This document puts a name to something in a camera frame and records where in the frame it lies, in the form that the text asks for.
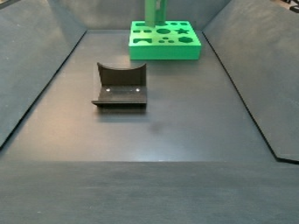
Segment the star-shaped hole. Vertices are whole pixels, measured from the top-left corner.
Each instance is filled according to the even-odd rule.
[[[176,30],[177,34],[188,34],[188,30],[184,30],[184,29],[180,29],[180,30]]]

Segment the circular hole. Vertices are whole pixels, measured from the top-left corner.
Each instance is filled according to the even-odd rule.
[[[185,44],[189,44],[192,42],[192,38],[181,37],[181,38],[179,38],[179,41],[185,43]]]
[[[159,29],[159,30],[156,30],[156,32],[160,34],[168,34],[171,31],[167,29]]]

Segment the green foam block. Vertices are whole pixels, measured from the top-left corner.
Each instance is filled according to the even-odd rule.
[[[165,21],[156,27],[132,22],[128,46],[131,60],[197,60],[201,52],[188,21]]]

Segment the black plastic bracket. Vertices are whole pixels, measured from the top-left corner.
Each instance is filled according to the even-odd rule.
[[[145,64],[137,68],[116,69],[97,63],[101,89],[94,105],[132,105],[147,104]]]

